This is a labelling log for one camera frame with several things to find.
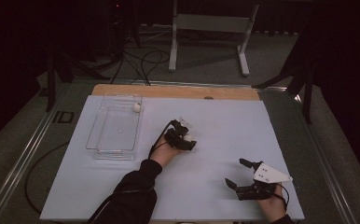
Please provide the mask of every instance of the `dark background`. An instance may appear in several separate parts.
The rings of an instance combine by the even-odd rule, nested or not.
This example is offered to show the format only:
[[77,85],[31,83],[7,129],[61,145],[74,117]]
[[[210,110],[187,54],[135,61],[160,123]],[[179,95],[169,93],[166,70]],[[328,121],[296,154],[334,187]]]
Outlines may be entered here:
[[[179,1],[178,11],[244,16],[251,9],[237,5],[244,1],[223,5],[213,0],[208,7],[199,7],[200,2]],[[118,50],[113,45],[107,51],[99,44],[107,39],[121,41],[107,29],[106,20],[116,22],[118,16],[130,14],[116,12],[113,4],[109,0],[0,1],[0,130],[40,91],[35,78],[47,70],[48,39],[78,60],[93,61]],[[172,23],[172,1],[134,4],[140,23]],[[322,89],[360,161],[360,1],[265,3],[256,16],[256,31],[301,34],[284,71],[312,64],[314,84]]]

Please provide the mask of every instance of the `white metal stand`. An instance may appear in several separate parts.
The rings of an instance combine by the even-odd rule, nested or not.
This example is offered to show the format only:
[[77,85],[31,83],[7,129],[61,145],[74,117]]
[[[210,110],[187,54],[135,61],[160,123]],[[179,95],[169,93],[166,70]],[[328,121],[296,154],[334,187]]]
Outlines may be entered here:
[[172,30],[172,48],[169,60],[169,71],[176,70],[177,60],[177,30],[202,30],[202,31],[221,31],[232,33],[244,33],[244,40],[238,46],[239,61],[241,64],[242,74],[249,76],[250,71],[247,65],[244,51],[247,42],[249,41],[250,34],[253,29],[258,5],[253,6],[252,13],[249,18],[241,17],[224,17],[224,16],[205,16],[205,15],[190,15],[177,13],[177,0],[173,0],[173,30]]

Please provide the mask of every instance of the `hand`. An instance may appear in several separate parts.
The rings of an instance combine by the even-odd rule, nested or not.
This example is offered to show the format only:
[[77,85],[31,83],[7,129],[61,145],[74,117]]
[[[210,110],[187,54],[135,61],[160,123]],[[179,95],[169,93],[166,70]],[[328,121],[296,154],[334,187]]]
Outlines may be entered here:
[[[283,197],[282,187],[276,185],[274,193]],[[266,200],[257,200],[257,202],[264,212],[268,222],[274,222],[285,216],[284,204],[280,198],[272,196]]]
[[176,155],[182,153],[183,150],[172,148],[162,136],[157,142],[156,149],[150,157],[150,160],[156,161],[162,166],[166,166]]

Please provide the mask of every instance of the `black cable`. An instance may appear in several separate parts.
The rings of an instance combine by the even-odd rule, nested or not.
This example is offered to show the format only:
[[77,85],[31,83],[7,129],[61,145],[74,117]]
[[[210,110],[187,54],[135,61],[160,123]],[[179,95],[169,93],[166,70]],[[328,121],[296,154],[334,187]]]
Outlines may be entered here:
[[155,151],[155,149],[157,149],[158,147],[162,146],[163,144],[159,145],[156,147],[158,141],[160,140],[160,138],[165,134],[166,130],[169,128],[169,126],[172,124],[172,121],[169,121],[169,123],[165,126],[165,128],[163,129],[163,131],[160,133],[159,137],[157,138],[157,141],[154,143],[154,145],[151,147],[150,152],[148,153],[148,158],[150,159],[151,155],[153,154],[153,152]]
[[288,193],[287,189],[283,185],[278,184],[278,183],[276,183],[276,185],[280,186],[282,189],[285,190],[285,193],[287,194],[287,202],[285,201],[284,197],[281,197],[281,196],[279,196],[279,195],[277,195],[275,193],[273,193],[273,195],[275,197],[278,197],[278,198],[282,199],[282,201],[284,203],[284,210],[287,211],[287,206],[288,206],[288,203],[290,202],[290,194]]
[[142,32],[142,33],[139,33],[139,35],[153,35],[153,34],[157,34],[157,35],[153,35],[153,36],[150,36],[148,39],[144,39],[144,40],[140,40],[140,42],[147,42],[149,40],[152,40],[154,38],[157,38],[161,35],[166,35],[166,34],[170,34],[172,31],[172,29],[169,29],[169,30],[166,30],[166,31],[157,31],[157,32]]
[[159,144],[158,146],[154,147],[154,150],[157,149],[157,148],[159,148],[159,147],[162,147],[163,145],[165,145],[165,144],[167,144],[167,143],[168,143],[168,142],[164,142],[164,143],[162,143],[162,144]]
[[28,193],[28,185],[29,185],[30,175],[31,175],[32,171],[35,169],[35,167],[37,166],[37,164],[40,163],[44,158],[46,158],[46,157],[47,157],[49,154],[51,154],[52,152],[58,150],[58,149],[61,148],[61,147],[66,146],[66,145],[68,145],[68,144],[69,144],[69,142],[65,142],[65,143],[59,145],[58,147],[53,148],[52,150],[50,150],[50,151],[47,152],[46,154],[44,154],[42,157],[40,157],[40,159],[38,159],[38,160],[32,165],[31,170],[30,170],[30,171],[28,172],[28,174],[26,175],[25,185],[23,186],[23,192],[25,193],[26,201],[27,201],[28,204],[32,207],[32,209],[36,211],[37,214],[40,214],[40,215],[41,215],[41,210],[38,209],[38,208],[32,203],[32,200],[30,199],[29,193]]
[[110,57],[110,62],[91,66],[90,69],[98,70],[98,71],[108,69],[111,66],[113,66],[114,64],[116,64],[120,60],[120,58],[121,58],[121,55],[117,56],[116,58],[114,56]]
[[114,79],[116,79],[116,77],[118,76],[118,73],[119,73],[119,69],[121,69],[121,66],[122,66],[122,63],[124,62],[124,55],[121,54],[121,61],[119,63],[119,66],[118,66],[118,69],[117,69],[117,72],[113,75],[113,77],[111,78],[110,80],[110,84],[113,84],[114,82]]
[[[136,73],[138,74],[138,77],[140,77],[147,86],[151,86],[151,83],[150,83],[150,81],[148,80],[148,76],[151,74],[151,72],[152,72],[155,68],[157,68],[159,64],[168,62],[168,61],[169,61],[169,58],[170,58],[168,52],[163,51],[163,50],[160,50],[160,49],[157,49],[157,48],[152,48],[152,49],[154,49],[154,50],[149,51],[149,52],[146,53],[142,58],[140,58],[140,57],[138,57],[138,56],[135,56],[135,55],[133,55],[133,54],[131,54],[131,53],[129,53],[129,52],[127,52],[127,51],[124,50],[124,54],[130,55],[130,56],[132,56],[133,58],[136,58],[136,59],[139,59],[139,60],[140,60],[140,65],[141,65],[142,73],[139,72],[139,70],[137,69],[137,66],[133,66],[133,65],[131,65],[131,64],[130,64],[130,66],[133,67],[133,69],[134,69],[134,70],[136,71]],[[157,62],[152,62],[152,61],[149,61],[149,60],[146,59],[146,57],[147,57],[148,55],[150,55],[150,54],[152,54],[152,53],[155,53],[155,52],[158,52],[158,53],[160,54],[160,58],[159,58],[159,60],[158,60]],[[168,56],[167,59],[162,60],[163,54],[166,54],[166,55]],[[144,64],[145,64],[145,63],[153,63],[154,66],[153,66],[148,72],[146,72],[146,71],[145,71],[145,67],[144,67]]]

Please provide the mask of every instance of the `white ball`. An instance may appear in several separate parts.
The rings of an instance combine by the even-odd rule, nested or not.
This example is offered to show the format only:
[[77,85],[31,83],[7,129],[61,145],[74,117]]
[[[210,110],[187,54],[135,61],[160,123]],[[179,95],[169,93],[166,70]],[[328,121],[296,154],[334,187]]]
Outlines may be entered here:
[[191,142],[194,139],[192,138],[191,134],[186,134],[186,135],[184,135],[184,140]]
[[133,105],[133,111],[136,112],[136,113],[140,113],[140,108],[141,108],[140,103],[135,103]]

